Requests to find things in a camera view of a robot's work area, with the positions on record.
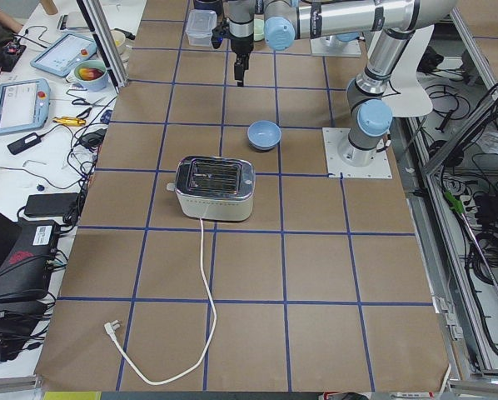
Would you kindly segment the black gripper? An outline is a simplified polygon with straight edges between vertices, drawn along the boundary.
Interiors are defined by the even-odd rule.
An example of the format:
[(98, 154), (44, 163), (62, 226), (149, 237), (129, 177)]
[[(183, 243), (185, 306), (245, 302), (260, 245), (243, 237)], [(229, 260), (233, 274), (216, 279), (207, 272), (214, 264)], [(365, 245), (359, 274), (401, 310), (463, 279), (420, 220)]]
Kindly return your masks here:
[(253, 50), (253, 21), (239, 23), (224, 18), (212, 30), (213, 48), (218, 49), (226, 39), (230, 40), (231, 49), (236, 54), (234, 77), (237, 78), (237, 86), (243, 87), (245, 71), (249, 69), (250, 55)]

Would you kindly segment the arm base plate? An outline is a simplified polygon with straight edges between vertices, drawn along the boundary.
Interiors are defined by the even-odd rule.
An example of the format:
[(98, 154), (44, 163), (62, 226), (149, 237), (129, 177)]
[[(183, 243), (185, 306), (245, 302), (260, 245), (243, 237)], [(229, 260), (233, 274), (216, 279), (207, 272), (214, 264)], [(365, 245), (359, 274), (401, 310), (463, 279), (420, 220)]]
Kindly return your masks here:
[(338, 34), (311, 40), (311, 54), (321, 57), (359, 58), (359, 33)]
[(371, 150), (360, 150), (350, 143), (349, 132), (349, 128), (322, 129), (327, 175), (330, 178), (392, 179), (383, 140)]

